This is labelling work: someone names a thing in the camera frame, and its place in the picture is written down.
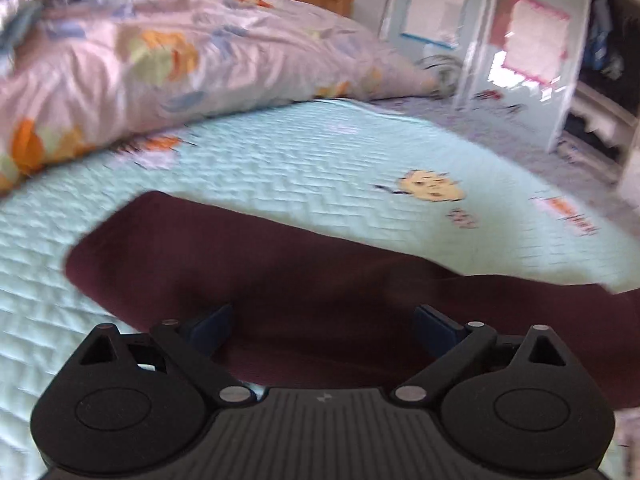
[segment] paper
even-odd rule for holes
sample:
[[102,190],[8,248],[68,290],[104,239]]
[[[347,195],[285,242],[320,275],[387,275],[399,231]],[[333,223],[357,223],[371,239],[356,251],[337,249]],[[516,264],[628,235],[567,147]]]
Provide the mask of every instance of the paper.
[[504,67],[529,80],[552,85],[566,51],[569,16],[535,0],[518,0],[511,11]]
[[466,0],[410,0],[402,33],[455,48],[465,3]]

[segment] light blue quilt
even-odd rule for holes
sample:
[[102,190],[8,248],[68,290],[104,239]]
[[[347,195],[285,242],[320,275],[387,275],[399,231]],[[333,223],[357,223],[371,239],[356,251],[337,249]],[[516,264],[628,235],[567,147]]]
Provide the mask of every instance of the light blue quilt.
[[[596,282],[616,292],[640,286],[635,240],[579,203],[582,230],[556,218],[533,199],[557,189],[426,121],[331,101],[187,129],[171,169],[114,164],[103,152],[0,202],[1,480],[42,471],[28,430],[34,402],[84,335],[113,320],[66,282],[65,253],[144,190],[416,254],[462,274]],[[412,170],[425,173],[400,181]],[[436,201],[418,198],[425,189]],[[580,236],[584,225],[597,230]]]

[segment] closet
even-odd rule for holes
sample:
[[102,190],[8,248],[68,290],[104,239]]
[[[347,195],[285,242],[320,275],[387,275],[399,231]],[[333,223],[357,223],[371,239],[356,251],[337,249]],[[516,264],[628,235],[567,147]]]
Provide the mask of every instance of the closet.
[[628,178],[639,107],[640,2],[591,0],[584,55],[558,152],[601,180],[620,183]]

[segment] cartoon print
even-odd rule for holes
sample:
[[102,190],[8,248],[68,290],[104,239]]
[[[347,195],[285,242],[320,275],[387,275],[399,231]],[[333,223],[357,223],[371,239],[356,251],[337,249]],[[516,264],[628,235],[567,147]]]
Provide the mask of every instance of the cartoon print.
[[400,190],[386,186],[375,186],[393,194],[413,195],[429,202],[455,202],[462,200],[466,194],[451,180],[446,173],[435,171],[412,170],[398,181]]
[[576,236],[590,236],[598,232],[598,228],[573,203],[562,196],[551,198],[532,198],[534,205],[556,220],[564,224]]
[[246,9],[255,6],[273,9],[273,5],[264,0],[223,0],[223,3],[230,9]]
[[184,132],[170,130],[121,142],[111,149],[113,158],[108,161],[108,166],[117,168],[133,162],[146,170],[170,170],[178,162],[178,145],[184,143],[195,146],[193,142],[185,140],[182,134]]
[[464,209],[453,208],[447,213],[447,217],[451,219],[454,225],[457,225],[461,229],[478,228],[478,221]]
[[129,43],[129,60],[137,78],[162,86],[196,70],[199,54],[180,32],[146,30]]

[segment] circular button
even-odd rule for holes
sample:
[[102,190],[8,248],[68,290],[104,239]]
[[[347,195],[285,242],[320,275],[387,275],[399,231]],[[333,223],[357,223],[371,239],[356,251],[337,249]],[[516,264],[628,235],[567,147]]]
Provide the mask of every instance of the circular button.
[[245,402],[251,399],[251,390],[244,386],[227,386],[220,390],[219,395],[225,402]]
[[570,409],[564,400],[545,390],[511,390],[495,400],[495,413],[512,428],[524,431],[549,431],[562,426]]
[[150,410],[149,398],[137,390],[105,388],[78,402],[76,417],[92,430],[117,431],[139,424]]
[[404,402],[420,402],[427,396],[427,392],[420,386],[400,386],[396,390],[396,397]]

